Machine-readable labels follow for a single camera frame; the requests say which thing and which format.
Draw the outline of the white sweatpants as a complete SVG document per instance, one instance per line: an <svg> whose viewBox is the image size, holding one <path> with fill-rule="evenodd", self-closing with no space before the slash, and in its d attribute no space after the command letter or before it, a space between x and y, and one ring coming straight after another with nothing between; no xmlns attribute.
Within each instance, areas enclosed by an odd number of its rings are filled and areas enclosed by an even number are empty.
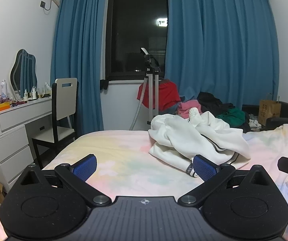
<svg viewBox="0 0 288 241"><path fill-rule="evenodd" d="M171 114L154 117L148 133L155 141L149 154L191 177L200 176L193 167L196 155L216 165L231 164L236 169L252 158L242 129L231 128L209 111L200 114L197 108L189 110L187 119Z"/></svg>

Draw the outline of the red garment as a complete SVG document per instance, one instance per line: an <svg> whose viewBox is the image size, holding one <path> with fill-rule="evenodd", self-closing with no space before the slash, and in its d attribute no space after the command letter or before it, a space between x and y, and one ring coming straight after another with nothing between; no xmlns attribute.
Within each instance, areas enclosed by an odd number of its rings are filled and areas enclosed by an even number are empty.
<svg viewBox="0 0 288 241"><path fill-rule="evenodd" d="M138 88L137 99L140 100L144 83ZM159 111L167 110L168 108L181 102L177 85L168 79L159 81ZM142 104L149 108L149 85L146 85ZM153 85L153 108L155 108L155 86Z"/></svg>

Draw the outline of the pink garment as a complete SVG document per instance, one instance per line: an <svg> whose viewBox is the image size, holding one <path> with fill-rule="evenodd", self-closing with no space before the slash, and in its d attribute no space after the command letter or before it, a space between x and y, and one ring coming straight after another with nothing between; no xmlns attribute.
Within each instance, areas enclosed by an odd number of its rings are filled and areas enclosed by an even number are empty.
<svg viewBox="0 0 288 241"><path fill-rule="evenodd" d="M189 100L178 104L177 114L182 118L187 119L189 118L189 111L191 108L197 108L199 113L201 113L201 104L198 100Z"/></svg>

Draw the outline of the wavy vanity mirror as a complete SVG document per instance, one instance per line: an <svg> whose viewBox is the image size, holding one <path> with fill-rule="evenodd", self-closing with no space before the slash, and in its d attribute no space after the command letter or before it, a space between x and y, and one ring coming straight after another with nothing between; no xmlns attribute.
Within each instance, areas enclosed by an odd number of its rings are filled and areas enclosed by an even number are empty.
<svg viewBox="0 0 288 241"><path fill-rule="evenodd" d="M16 54L15 63L10 71L12 94L16 100L24 97L33 88L37 88L36 58L26 50L20 49Z"/></svg>

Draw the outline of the dark window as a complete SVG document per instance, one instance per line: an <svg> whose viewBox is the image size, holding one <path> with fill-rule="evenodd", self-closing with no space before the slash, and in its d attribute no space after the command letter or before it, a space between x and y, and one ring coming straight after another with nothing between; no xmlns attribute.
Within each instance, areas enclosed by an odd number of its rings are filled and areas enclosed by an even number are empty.
<svg viewBox="0 0 288 241"><path fill-rule="evenodd" d="M108 0L105 37L105 78L141 80L145 48L165 72L168 0Z"/></svg>

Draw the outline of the white garment steamer stand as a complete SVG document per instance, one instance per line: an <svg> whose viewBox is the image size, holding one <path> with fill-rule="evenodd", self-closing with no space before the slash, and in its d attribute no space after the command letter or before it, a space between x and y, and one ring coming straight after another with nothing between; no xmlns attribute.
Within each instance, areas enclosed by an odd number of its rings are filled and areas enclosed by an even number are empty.
<svg viewBox="0 0 288 241"><path fill-rule="evenodd" d="M136 113L133 117L133 121L130 125L129 130L132 131L137 122L141 106L143 105L143 100L145 97L146 88L148 88L148 113L149 119L147 124L150 125L152 119L159 114L159 73L160 73L160 64L155 59L155 57L144 48L141 47L141 54L145 59L145 78L143 82L142 91L139 97L139 103L136 109Z"/></svg>

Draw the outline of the black garment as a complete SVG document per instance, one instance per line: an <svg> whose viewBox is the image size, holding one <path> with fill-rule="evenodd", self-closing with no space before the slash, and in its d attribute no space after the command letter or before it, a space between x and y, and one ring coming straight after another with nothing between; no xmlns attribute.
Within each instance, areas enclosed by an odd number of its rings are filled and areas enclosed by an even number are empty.
<svg viewBox="0 0 288 241"><path fill-rule="evenodd" d="M223 103L219 98L214 97L213 94L206 92L200 92L197 100L203 113L209 111L214 116L224 114L235 107L232 103Z"/></svg>

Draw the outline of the right blue curtain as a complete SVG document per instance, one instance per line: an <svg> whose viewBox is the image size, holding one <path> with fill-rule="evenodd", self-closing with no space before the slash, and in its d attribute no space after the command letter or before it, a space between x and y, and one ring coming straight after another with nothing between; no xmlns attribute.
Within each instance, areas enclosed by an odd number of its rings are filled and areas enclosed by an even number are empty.
<svg viewBox="0 0 288 241"><path fill-rule="evenodd" d="M279 51L269 0L168 0L165 77L186 100L275 100Z"/></svg>

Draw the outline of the green garment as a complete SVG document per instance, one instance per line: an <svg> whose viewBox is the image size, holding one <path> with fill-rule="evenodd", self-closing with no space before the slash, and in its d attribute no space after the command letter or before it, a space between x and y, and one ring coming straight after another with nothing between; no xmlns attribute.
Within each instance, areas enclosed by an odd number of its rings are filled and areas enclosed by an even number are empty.
<svg viewBox="0 0 288 241"><path fill-rule="evenodd" d="M245 123L245 113L238 108L230 108L216 118L223 120L232 128L238 128Z"/></svg>

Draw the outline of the white dresser desk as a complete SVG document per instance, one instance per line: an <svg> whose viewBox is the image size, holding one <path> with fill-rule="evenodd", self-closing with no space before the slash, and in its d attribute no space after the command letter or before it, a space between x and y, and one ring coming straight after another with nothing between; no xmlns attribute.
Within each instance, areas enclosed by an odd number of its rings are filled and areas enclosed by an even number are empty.
<svg viewBox="0 0 288 241"><path fill-rule="evenodd" d="M0 111L0 183L8 192L29 164L33 163L26 125L42 127L52 113L51 98L33 100Z"/></svg>

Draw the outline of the white and black chair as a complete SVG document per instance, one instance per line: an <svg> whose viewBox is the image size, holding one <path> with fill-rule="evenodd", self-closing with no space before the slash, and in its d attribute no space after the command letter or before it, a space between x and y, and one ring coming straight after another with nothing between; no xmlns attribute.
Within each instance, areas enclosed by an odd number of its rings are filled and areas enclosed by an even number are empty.
<svg viewBox="0 0 288 241"><path fill-rule="evenodd" d="M76 78L58 78L52 84L52 126L32 137L37 164L43 168L38 147L56 154L77 137L77 109L79 82Z"/></svg>

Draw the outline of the blue curtain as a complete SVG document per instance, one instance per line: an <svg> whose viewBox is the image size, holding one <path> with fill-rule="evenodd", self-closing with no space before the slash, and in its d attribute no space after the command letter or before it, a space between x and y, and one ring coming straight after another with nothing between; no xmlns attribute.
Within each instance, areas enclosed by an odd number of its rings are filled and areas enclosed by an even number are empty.
<svg viewBox="0 0 288 241"><path fill-rule="evenodd" d="M279 51L269 0L168 0L165 77L186 100L275 100Z"/></svg>
<svg viewBox="0 0 288 241"><path fill-rule="evenodd" d="M79 82L77 134L103 130L100 61L105 0L60 0L55 25L51 81Z"/></svg>

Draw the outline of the white spray bottle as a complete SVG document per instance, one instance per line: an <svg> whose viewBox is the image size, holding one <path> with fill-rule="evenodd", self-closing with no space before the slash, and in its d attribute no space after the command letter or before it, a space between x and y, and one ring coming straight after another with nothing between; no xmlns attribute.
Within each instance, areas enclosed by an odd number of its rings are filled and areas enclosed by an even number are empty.
<svg viewBox="0 0 288 241"><path fill-rule="evenodd" d="M7 82L5 80L2 80L0 84L0 96L1 98L7 98Z"/></svg>

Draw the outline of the left blue curtain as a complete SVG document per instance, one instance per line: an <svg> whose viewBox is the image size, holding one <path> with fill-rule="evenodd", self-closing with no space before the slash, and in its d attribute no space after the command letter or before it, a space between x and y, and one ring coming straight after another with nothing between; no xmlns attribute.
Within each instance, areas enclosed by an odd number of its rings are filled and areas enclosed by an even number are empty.
<svg viewBox="0 0 288 241"><path fill-rule="evenodd" d="M105 0L60 0L55 25L51 81L79 82L77 134L103 130L100 61Z"/></svg>

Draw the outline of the brown paper bag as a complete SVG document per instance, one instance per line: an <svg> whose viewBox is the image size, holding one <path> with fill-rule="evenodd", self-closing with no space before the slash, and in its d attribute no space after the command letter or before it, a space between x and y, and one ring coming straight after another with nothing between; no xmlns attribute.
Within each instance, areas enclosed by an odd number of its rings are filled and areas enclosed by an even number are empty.
<svg viewBox="0 0 288 241"><path fill-rule="evenodd" d="M267 119L280 116L281 103L272 98L272 94L268 93L264 100L260 100L258 122L262 126L266 125Z"/></svg>

